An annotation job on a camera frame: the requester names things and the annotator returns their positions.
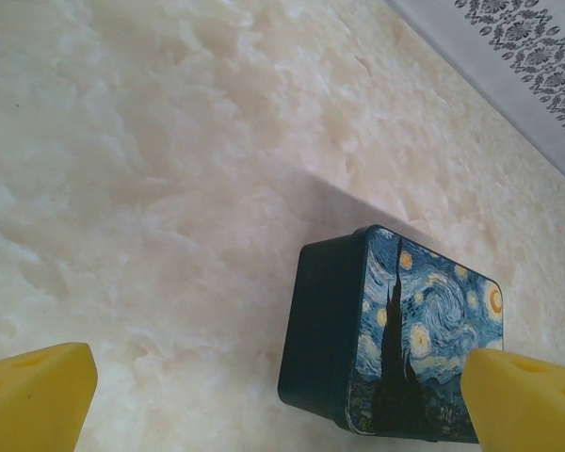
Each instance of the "floral pattern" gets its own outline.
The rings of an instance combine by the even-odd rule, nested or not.
[[[565,129],[565,38],[552,25],[546,8],[535,8],[540,0],[455,0],[456,8],[467,8],[465,18],[479,25],[479,34],[489,36],[490,46],[523,74],[540,102]]]

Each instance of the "crescent moon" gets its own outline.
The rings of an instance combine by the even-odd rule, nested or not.
[[[498,289],[493,289],[490,293],[490,306],[495,313],[500,314],[502,312],[502,298]]]

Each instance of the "marble surface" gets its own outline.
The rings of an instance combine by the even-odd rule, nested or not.
[[[565,178],[380,0],[0,0],[0,358],[90,343],[78,450],[477,450],[277,398],[300,247],[373,222],[565,364]]]

